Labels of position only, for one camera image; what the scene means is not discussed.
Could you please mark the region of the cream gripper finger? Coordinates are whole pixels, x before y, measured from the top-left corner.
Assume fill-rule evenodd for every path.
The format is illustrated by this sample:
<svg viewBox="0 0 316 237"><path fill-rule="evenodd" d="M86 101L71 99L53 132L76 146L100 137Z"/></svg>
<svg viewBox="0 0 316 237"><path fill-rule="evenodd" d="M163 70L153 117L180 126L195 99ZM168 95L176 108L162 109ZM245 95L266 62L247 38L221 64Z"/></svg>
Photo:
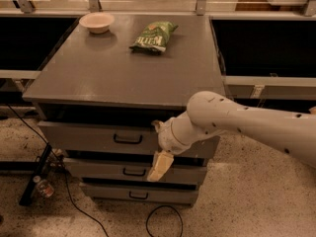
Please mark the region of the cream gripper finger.
<svg viewBox="0 0 316 237"><path fill-rule="evenodd" d="M158 182L170 169L173 161L173 154L166 151L156 152L154 154L152 167L149 170L147 180L149 182Z"/></svg>
<svg viewBox="0 0 316 237"><path fill-rule="evenodd" d="M151 124L157 132L161 132L165 128L164 122L161 120L154 120Z"/></svg>

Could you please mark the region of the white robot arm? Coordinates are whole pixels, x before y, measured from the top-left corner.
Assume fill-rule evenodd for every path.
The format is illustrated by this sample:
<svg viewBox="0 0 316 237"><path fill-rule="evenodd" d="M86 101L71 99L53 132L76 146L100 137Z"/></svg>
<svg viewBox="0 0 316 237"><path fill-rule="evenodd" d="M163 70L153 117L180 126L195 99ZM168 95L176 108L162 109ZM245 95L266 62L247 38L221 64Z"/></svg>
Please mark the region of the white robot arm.
<svg viewBox="0 0 316 237"><path fill-rule="evenodd" d="M316 116L252 108L217 93L192 95L185 112L163 122L153 122L161 150L154 154L147 175L158 182L171 168L174 157L202 140L225 131L239 132L301 162L316 167Z"/></svg>

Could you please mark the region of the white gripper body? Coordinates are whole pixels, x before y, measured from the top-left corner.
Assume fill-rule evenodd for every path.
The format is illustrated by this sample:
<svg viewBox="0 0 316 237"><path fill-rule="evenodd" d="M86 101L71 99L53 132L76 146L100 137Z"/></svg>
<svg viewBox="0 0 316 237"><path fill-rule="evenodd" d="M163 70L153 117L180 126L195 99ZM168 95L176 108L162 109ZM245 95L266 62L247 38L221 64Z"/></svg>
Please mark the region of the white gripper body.
<svg viewBox="0 0 316 237"><path fill-rule="evenodd" d="M187 151L191 146L182 143L174 134L172 125L174 118L169 118L164 122L165 128L158 133L158 143L163 151L169 152L173 155L180 155Z"/></svg>

